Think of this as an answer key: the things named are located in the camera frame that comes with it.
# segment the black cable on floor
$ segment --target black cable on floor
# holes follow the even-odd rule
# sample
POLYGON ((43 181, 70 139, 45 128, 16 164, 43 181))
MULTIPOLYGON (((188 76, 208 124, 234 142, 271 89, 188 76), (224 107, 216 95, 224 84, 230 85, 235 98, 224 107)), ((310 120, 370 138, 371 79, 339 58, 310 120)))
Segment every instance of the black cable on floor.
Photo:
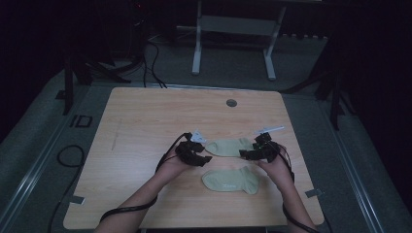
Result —
POLYGON ((69 192, 70 188, 72 187, 73 183, 76 181, 77 177, 80 175, 80 172, 82 171, 83 166, 85 165, 86 162, 86 155, 85 155, 85 151, 77 145, 69 145, 65 148, 63 148, 62 150, 60 150, 57 154, 57 162, 64 166, 64 167, 69 167, 69 168, 78 168, 77 172, 76 172, 76 176, 73 177, 72 181, 69 183, 69 185, 66 187, 66 190, 63 193, 63 196, 61 197, 61 199, 58 201, 57 205, 55 206, 52 215, 51 215, 51 219, 49 221, 49 226, 48 226, 48 232, 51 233, 52 232, 52 222, 54 220, 55 214, 57 213, 58 208, 60 207, 61 203, 63 202, 64 197, 66 197, 67 193, 69 192), (76 148, 81 152, 81 162, 79 164, 67 164, 65 162, 63 162, 61 160, 61 155, 63 154, 64 151, 71 149, 71 148, 76 148))
POLYGON ((333 233, 332 226, 330 225, 329 219, 327 219, 324 211, 322 211, 322 214, 324 214, 325 222, 326 222, 327 227, 329 228, 329 232, 330 232, 330 233, 333 233))
POLYGON ((146 56, 145 56, 145 55, 143 56, 143 63, 145 64, 145 71, 144 71, 144 74, 143 74, 143 86, 146 87, 146 75, 147 75, 148 70, 149 70, 149 71, 151 71, 151 74, 153 75, 153 77, 154 77, 154 79, 157 81, 157 83, 160 85, 160 87, 161 87, 161 88, 167 88, 166 83, 164 83, 164 81, 162 81, 161 79, 159 79, 159 78, 157 77, 157 75, 155 74, 155 62, 156 62, 157 57, 158 57, 158 46, 155 45, 155 44, 152 43, 152 42, 148 42, 148 45, 154 46, 155 49, 156 49, 156 53, 155 53, 154 61, 152 62, 151 68, 148 68, 148 62, 147 62, 147 60, 146 60, 146 56))
POLYGON ((127 71, 132 70, 132 69, 136 69, 136 67, 141 65, 142 62, 143 62, 143 57, 134 57, 131 60, 131 63, 129 63, 127 65, 124 65, 124 66, 120 66, 120 67, 117 67, 117 68, 110 69, 110 71, 113 71, 116 74, 125 73, 127 71))

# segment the person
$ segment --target person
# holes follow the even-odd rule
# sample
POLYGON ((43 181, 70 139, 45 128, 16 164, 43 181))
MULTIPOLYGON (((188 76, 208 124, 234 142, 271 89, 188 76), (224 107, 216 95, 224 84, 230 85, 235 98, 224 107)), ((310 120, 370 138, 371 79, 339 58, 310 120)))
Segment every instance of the person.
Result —
MULTIPOLYGON (((281 149, 281 155, 285 156, 286 151, 281 149)), ((282 194, 284 207, 289 215, 298 222, 316 229, 315 224, 309 217, 302 200, 294 186, 290 171, 283 161, 277 156, 272 162, 262 160, 255 161, 256 165, 263 169, 272 182, 282 194)), ((157 172, 144 183, 135 193, 125 200, 119 208, 145 205, 152 202, 160 191, 175 178, 179 177, 184 171, 193 168, 182 162, 174 150, 166 155, 164 163, 158 168, 157 172)), ((104 218, 95 228, 96 233, 131 232, 138 231, 148 209, 111 215, 104 218)), ((307 232, 288 220, 288 228, 291 233, 307 232)))

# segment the black cable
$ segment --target black cable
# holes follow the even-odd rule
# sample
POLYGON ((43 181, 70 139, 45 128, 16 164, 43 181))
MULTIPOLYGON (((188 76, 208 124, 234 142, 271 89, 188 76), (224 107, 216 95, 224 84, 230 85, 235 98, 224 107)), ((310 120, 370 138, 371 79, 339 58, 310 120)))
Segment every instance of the black cable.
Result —
POLYGON ((148 73, 148 63, 146 62, 146 56, 143 54, 143 64, 145 65, 145 70, 143 73, 143 86, 146 87, 146 74, 148 73))
MULTIPOLYGON (((167 151, 167 153, 165 153, 161 158, 160 161, 158 161, 157 167, 155 168, 155 173, 157 172, 157 170, 160 168, 160 166, 167 160, 176 157, 172 156, 169 158, 166 158, 167 154, 169 154, 169 152, 176 146, 176 144, 179 142, 179 140, 184 137, 186 135, 186 133, 182 134, 181 136, 179 136, 178 139, 176 139, 176 141, 173 143, 173 145, 169 148, 169 150, 167 151)), ((108 216, 112 216, 112 215, 117 215, 117 214, 121 214, 121 213, 128 213, 128 212, 136 212, 136 211, 143 211, 148 209, 149 207, 151 207, 152 205, 155 204, 155 202, 157 201, 157 196, 150 202, 144 205, 140 205, 140 206, 134 206, 134 207, 122 207, 122 208, 115 208, 113 210, 110 210, 108 212, 106 212, 101 218, 100 218, 100 222, 102 220, 104 220, 106 217, 108 216)))
POLYGON ((66 190, 64 191, 63 196, 62 196, 61 199, 58 201, 57 205, 55 206, 55 208, 54 208, 54 210, 53 210, 53 212, 52 212, 51 219, 50 219, 50 221, 49 221, 48 232, 52 232, 52 222, 53 222, 53 220, 54 220, 55 214, 57 213, 58 208, 60 207, 61 203, 63 202, 64 197, 66 197, 66 195, 67 195, 67 193, 69 192, 70 188, 72 187, 73 183, 76 181, 77 177, 79 176, 79 174, 80 174, 83 166, 85 165, 85 162, 86 162, 85 151, 84 151, 80 146, 77 146, 77 145, 69 145, 69 146, 63 148, 62 150, 60 150, 60 151, 58 152, 58 154, 57 154, 57 162, 58 162, 60 165, 64 166, 64 167, 78 168, 78 170, 77 170, 77 172, 76 172, 76 175, 73 177, 72 181, 71 181, 71 182, 69 183, 69 185, 66 187, 66 190), (63 153, 65 150, 68 150, 68 149, 70 149, 70 148, 79 149, 79 151, 81 152, 82 159, 81 159, 81 163, 80 163, 80 164, 67 164, 67 163, 64 163, 64 162, 61 160, 61 157, 60 157, 60 156, 62 155, 62 153, 63 153))
POLYGON ((121 73, 130 71, 131 69, 137 67, 138 65, 140 65, 142 63, 142 61, 143 61, 142 57, 135 57, 134 59, 131 60, 130 64, 120 66, 120 67, 117 67, 117 68, 112 68, 112 69, 109 69, 109 70, 112 71, 112 72, 115 72, 116 74, 121 74, 121 73))
POLYGON ((330 225, 329 219, 327 219, 327 217, 326 217, 326 215, 325 215, 324 211, 322 211, 322 214, 324 214, 324 217, 325 217, 325 222, 326 222, 327 227, 329 228, 329 232, 330 232, 330 233, 333 233, 332 226, 330 225))
POLYGON ((160 87, 161 87, 161 88, 167 88, 166 83, 164 83, 164 81, 162 81, 161 79, 159 79, 159 78, 157 77, 157 75, 155 74, 155 62, 157 61, 157 58, 158 58, 158 46, 155 45, 155 44, 152 43, 152 42, 149 42, 149 41, 148 41, 148 45, 151 45, 151 46, 155 47, 155 49, 156 49, 156 53, 155 53, 155 56, 154 56, 154 61, 152 62, 151 68, 148 68, 148 69, 149 69, 150 71, 152 71, 152 75, 153 75, 154 79, 157 81, 157 83, 160 85, 160 87))
POLYGON ((140 70, 140 68, 142 68, 142 66, 143 66, 143 60, 142 60, 142 62, 141 62, 136 68, 131 69, 131 70, 128 71, 128 72, 123 72, 123 73, 121 73, 121 75, 124 76, 124 77, 127 77, 127 76, 135 73, 136 71, 140 70))
POLYGON ((301 228, 301 229, 303 229, 303 230, 305 230, 306 232, 309 232, 309 233, 320 233, 319 231, 317 231, 317 230, 315 230, 315 229, 312 229, 312 228, 310 228, 309 226, 304 225, 304 224, 298 222, 296 219, 294 219, 294 218, 289 214, 289 212, 286 210, 285 205, 282 205, 282 210, 283 210, 283 213, 284 213, 285 216, 286 216, 286 219, 289 220, 291 223, 293 223, 295 226, 298 226, 299 228, 301 228))
MULTIPOLYGON (((264 142, 265 142, 267 145, 269 145, 269 147, 273 148, 275 151, 278 151, 278 149, 276 149, 276 148, 271 144, 271 143, 274 143, 274 142, 265 141, 265 140, 264 140, 264 142)), ((279 150, 279 153, 276 154, 276 155, 280 155, 280 156, 281 156, 281 158, 282 158, 282 160, 284 161, 285 165, 288 167, 289 173, 291 174, 292 180, 293 180, 293 182, 294 182, 294 172, 293 172, 293 170, 292 170, 291 157, 289 156, 289 153, 288 153, 288 151, 286 150, 286 148, 285 148, 284 146, 282 146, 282 145, 280 145, 280 144, 277 144, 277 143, 275 143, 275 144, 276 144, 278 147, 282 148, 282 149, 285 151, 285 155, 288 157, 289 163, 288 163, 288 161, 286 160, 286 158, 280 153, 280 150, 279 150)))

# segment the black strap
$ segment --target black strap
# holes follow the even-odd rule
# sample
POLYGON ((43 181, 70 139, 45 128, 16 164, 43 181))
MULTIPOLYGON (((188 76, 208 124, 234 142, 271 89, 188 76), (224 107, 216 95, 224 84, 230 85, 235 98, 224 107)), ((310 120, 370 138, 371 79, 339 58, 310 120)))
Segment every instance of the black strap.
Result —
POLYGON ((100 222, 104 220, 108 216, 116 215, 116 214, 121 214, 121 213, 128 213, 128 212, 135 212, 135 211, 143 211, 148 209, 150 206, 154 205, 155 202, 157 201, 157 196, 148 204, 141 205, 141 206, 135 206, 135 207, 123 207, 123 208, 116 208, 113 210, 110 210, 106 212, 101 218, 100 222))
POLYGON ((286 158, 282 154, 279 153, 279 156, 281 156, 282 160, 284 161, 286 167, 289 170, 289 173, 291 174, 292 181, 294 182, 294 172, 292 171, 291 165, 289 165, 288 161, 286 160, 286 158))
POLYGON ((160 166, 163 165, 164 161, 166 160, 167 154, 168 154, 168 152, 167 152, 166 154, 164 154, 164 155, 160 158, 160 160, 158 161, 157 166, 155 167, 155 170, 154 170, 155 173, 156 173, 157 170, 160 168, 160 166))
POLYGON ((289 220, 289 221, 290 221, 291 223, 293 223, 294 225, 302 228, 303 230, 305 230, 305 231, 307 231, 307 232, 309 232, 309 233, 320 233, 319 231, 317 231, 317 230, 315 230, 315 229, 312 229, 312 228, 310 228, 309 226, 304 225, 304 224, 298 222, 296 219, 294 219, 294 218, 289 214, 289 212, 286 210, 285 205, 282 205, 282 210, 283 210, 284 215, 286 216, 286 219, 289 220))

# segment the gray floor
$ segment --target gray floor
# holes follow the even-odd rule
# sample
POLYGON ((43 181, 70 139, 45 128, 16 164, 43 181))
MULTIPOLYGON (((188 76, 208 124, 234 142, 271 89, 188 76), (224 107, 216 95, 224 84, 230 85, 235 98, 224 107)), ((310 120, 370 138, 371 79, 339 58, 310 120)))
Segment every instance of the gray floor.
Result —
MULTIPOLYGON (((193 56, 193 39, 190 35, 178 40, 176 45, 163 43, 161 37, 151 41, 159 47, 155 73, 169 87, 187 85, 253 90, 280 90, 304 81, 326 42, 280 38, 272 55, 278 78, 272 82, 266 78, 260 50, 231 46, 223 49, 222 45, 216 46, 209 41, 203 49, 200 74, 193 76, 190 73, 193 56)), ((148 46, 147 57, 151 63, 155 57, 155 47, 148 46)), ((142 86, 142 74, 140 69, 125 75, 125 78, 133 80, 128 86, 142 86)), ((153 81, 149 75, 148 82, 153 81)), ((0 210, 2 213, 12 213, 12 208, 15 210, 15 217, 8 218, 12 223, 8 227, 10 232, 47 232, 53 209, 76 173, 74 168, 59 165, 56 155, 62 148, 73 144, 88 152, 114 86, 119 84, 104 80, 98 80, 92 86, 76 85, 75 106, 69 116, 63 116, 63 102, 54 99, 55 94, 63 88, 62 73, 58 74, 45 86, 20 123, 2 143, 0 210), (70 127, 73 115, 93 117, 90 128, 70 127), (39 179, 27 177, 29 169, 39 161, 46 165, 44 170, 36 171, 39 179), (11 203, 18 199, 17 188, 22 181, 31 182, 26 191, 30 195, 27 199, 20 198, 20 205, 13 205, 11 203)), ((148 86, 156 87, 156 84, 149 83, 148 86)), ((333 130, 327 120, 329 102, 317 101, 313 96, 315 89, 314 84, 295 94, 283 96, 313 184, 324 193, 319 199, 333 232, 412 232, 412 218, 359 119, 344 108, 346 114, 339 116, 340 130, 333 130), (355 177, 348 164, 355 169, 355 177), (370 201, 374 213, 364 212, 370 210, 363 206, 364 200, 370 201)), ((78 163, 80 154, 74 150, 65 159, 78 163)), ((66 210, 67 201, 64 199, 51 225, 51 232, 92 232, 64 229, 62 220, 66 210)), ((320 230, 328 232, 325 223, 320 226, 320 230)), ((264 232, 265 229, 161 230, 206 231, 264 232)))

